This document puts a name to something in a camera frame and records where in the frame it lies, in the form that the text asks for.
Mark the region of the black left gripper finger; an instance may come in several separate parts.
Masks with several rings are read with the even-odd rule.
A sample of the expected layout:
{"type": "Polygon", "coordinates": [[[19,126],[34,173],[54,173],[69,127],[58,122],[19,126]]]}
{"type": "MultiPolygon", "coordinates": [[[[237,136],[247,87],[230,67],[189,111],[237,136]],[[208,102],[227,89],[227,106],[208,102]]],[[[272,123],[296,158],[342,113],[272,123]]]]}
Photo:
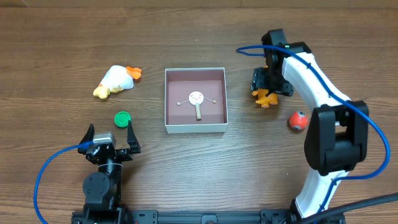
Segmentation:
{"type": "Polygon", "coordinates": [[[130,154],[138,154],[141,152],[141,147],[138,143],[134,130],[132,128],[132,122],[129,120],[127,125],[127,143],[129,144],[130,154]]]}
{"type": "Polygon", "coordinates": [[[94,135],[95,135],[95,127],[93,124],[90,124],[86,134],[84,135],[83,139],[79,143],[78,153],[86,154],[88,148],[93,143],[94,135]]]}

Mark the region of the orange dog figurine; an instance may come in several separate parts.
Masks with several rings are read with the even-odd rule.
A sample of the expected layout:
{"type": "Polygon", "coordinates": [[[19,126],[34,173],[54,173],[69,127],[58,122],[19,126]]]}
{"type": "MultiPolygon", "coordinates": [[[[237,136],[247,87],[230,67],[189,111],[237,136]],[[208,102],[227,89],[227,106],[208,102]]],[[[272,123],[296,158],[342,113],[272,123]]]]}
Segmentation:
{"type": "Polygon", "coordinates": [[[259,88],[258,90],[252,91],[252,96],[258,97],[256,103],[259,104],[262,108],[268,108],[270,105],[277,105],[277,94],[271,93],[270,95],[268,95],[268,93],[269,90],[259,88]]]}

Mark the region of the white plush duck toy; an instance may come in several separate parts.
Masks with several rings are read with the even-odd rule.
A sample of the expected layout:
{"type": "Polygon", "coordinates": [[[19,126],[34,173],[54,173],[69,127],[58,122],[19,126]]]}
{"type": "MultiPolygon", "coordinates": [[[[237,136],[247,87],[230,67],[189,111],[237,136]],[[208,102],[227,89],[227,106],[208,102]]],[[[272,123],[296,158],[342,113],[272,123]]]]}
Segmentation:
{"type": "Polygon", "coordinates": [[[93,96],[106,99],[111,93],[118,93],[134,87],[134,81],[140,79],[142,70],[137,67],[113,65],[94,89],[93,96]]]}

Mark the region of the small wooden rattle drum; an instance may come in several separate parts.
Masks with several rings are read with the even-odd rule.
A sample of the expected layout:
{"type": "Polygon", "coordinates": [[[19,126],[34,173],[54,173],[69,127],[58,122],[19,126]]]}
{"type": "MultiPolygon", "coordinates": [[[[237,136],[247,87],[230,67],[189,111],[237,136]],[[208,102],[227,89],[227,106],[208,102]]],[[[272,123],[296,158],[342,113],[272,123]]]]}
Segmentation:
{"type": "Polygon", "coordinates": [[[189,94],[188,99],[185,101],[178,101],[177,106],[181,106],[184,103],[189,102],[191,105],[195,107],[195,114],[197,121],[201,121],[201,109],[200,105],[203,103],[204,100],[208,100],[213,104],[216,104],[216,100],[211,100],[204,96],[204,94],[200,91],[193,91],[189,94]]]}

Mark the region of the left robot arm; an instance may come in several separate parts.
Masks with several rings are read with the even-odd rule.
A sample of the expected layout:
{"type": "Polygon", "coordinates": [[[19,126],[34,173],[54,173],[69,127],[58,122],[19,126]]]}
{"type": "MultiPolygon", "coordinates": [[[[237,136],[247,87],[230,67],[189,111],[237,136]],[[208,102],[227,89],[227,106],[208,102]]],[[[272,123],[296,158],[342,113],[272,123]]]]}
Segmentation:
{"type": "Polygon", "coordinates": [[[72,213],[72,224],[117,224],[134,223],[127,206],[122,205],[123,162],[133,160],[141,152],[134,134],[132,122],[127,122],[127,143],[129,147],[116,149],[112,133],[95,134],[91,124],[80,141],[78,153],[98,166],[83,181],[85,204],[82,212],[72,213]]]}

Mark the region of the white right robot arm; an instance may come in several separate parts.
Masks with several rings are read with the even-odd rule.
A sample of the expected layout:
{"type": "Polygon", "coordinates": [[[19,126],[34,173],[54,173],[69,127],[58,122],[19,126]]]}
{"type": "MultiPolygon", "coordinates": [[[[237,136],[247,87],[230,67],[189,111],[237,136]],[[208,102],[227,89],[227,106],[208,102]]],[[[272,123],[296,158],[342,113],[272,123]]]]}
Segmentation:
{"type": "Polygon", "coordinates": [[[265,97],[290,96],[296,90],[312,114],[304,142],[310,169],[288,217],[302,220],[325,211],[340,182],[350,180],[349,172],[364,161],[369,110],[329,81],[305,43],[260,48],[267,66],[254,73],[252,90],[266,90],[265,97]]]}

